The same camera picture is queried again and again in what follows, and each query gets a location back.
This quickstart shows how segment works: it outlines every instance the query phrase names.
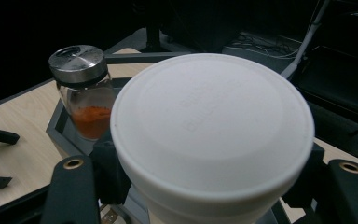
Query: white cup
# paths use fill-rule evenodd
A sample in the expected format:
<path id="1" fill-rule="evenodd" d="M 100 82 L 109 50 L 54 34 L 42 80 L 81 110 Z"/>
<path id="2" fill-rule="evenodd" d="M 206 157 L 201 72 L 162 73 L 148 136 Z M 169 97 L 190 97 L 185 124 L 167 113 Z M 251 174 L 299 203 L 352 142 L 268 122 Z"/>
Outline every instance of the white cup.
<path id="1" fill-rule="evenodd" d="M 290 82 L 212 53 L 146 68 L 118 95 L 110 127 L 151 221 L 167 224 L 257 221 L 296 182 L 314 137 Z"/>

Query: white lid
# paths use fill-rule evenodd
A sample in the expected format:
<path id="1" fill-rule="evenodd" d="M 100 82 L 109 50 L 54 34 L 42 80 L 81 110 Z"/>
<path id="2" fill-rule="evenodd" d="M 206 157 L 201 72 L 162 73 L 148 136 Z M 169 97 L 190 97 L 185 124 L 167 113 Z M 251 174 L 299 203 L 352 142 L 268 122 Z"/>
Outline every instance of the white lid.
<path id="1" fill-rule="evenodd" d="M 121 162 L 189 195 L 263 192 L 305 164 L 314 128 L 306 101 L 267 67 L 200 53 L 155 63 L 113 106 Z"/>

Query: silver jar lid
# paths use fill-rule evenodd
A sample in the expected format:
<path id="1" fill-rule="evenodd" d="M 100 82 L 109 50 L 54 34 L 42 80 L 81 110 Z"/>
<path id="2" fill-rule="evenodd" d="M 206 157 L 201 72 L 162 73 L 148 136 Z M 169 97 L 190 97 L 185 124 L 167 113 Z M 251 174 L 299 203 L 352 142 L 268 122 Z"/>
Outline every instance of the silver jar lid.
<path id="1" fill-rule="evenodd" d="M 89 45 L 59 49 L 50 56 L 48 64 L 56 81 L 68 87 L 87 86 L 107 73 L 103 51 Z"/>

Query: glass jar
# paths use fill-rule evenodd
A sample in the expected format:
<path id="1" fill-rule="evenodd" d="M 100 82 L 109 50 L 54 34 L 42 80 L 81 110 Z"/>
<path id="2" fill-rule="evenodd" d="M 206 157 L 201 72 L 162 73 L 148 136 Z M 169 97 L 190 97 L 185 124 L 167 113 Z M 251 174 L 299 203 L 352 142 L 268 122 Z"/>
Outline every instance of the glass jar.
<path id="1" fill-rule="evenodd" d="M 103 51 L 88 45 L 56 51 L 48 59 L 62 103 L 80 135 L 99 139 L 109 128 L 116 94 Z"/>

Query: table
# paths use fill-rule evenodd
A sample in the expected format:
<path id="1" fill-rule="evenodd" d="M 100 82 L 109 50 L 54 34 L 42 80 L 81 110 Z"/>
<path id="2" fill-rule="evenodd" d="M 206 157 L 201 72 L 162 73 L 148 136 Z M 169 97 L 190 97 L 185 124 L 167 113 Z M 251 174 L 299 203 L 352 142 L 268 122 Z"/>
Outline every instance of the table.
<path id="1" fill-rule="evenodd" d="M 139 53 L 123 49 L 117 53 Z M 109 64 L 112 77 L 133 77 L 151 63 Z M 54 166 L 63 159 L 46 133 L 49 120 L 60 97 L 55 81 L 50 81 L 0 105 L 0 130 L 17 133 L 16 145 L 0 143 L 0 176 L 13 179 L 0 189 L 0 206 L 34 190 L 45 187 L 52 177 Z M 358 159 L 338 148 L 315 139 L 325 149 L 324 162 Z M 302 209 L 285 206 L 292 222 L 304 215 Z"/>

